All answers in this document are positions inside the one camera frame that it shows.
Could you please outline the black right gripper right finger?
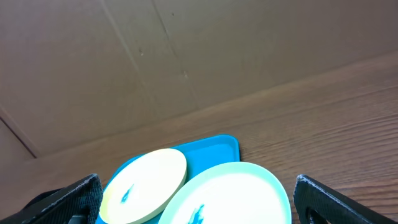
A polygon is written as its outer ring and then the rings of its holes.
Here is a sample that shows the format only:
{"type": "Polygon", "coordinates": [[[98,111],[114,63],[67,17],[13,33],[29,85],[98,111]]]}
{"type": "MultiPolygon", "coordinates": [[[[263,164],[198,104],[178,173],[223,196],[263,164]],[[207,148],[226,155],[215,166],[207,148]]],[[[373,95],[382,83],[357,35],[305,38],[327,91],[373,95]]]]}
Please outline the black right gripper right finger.
{"type": "Polygon", "coordinates": [[[303,174],[297,176],[293,201],[301,224],[397,224],[303,174]]]}

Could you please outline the light blue plate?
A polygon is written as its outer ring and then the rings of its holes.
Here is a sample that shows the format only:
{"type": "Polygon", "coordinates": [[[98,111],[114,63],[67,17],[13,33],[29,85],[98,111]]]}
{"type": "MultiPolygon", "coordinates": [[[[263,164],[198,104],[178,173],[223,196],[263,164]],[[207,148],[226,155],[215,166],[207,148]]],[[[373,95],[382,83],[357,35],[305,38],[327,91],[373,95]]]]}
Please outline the light blue plate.
{"type": "Polygon", "coordinates": [[[159,223],[291,224],[292,211],[274,174],[257,164],[229,162],[189,180],[167,205],[159,223]]]}

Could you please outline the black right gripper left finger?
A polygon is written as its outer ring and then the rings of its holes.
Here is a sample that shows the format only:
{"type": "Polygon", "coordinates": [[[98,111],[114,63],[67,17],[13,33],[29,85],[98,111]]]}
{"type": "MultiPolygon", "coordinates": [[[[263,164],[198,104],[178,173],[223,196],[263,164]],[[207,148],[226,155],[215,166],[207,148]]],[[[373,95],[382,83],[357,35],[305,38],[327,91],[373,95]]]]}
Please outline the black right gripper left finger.
{"type": "Polygon", "coordinates": [[[61,189],[41,193],[1,224],[95,224],[103,199],[98,174],[61,189]]]}

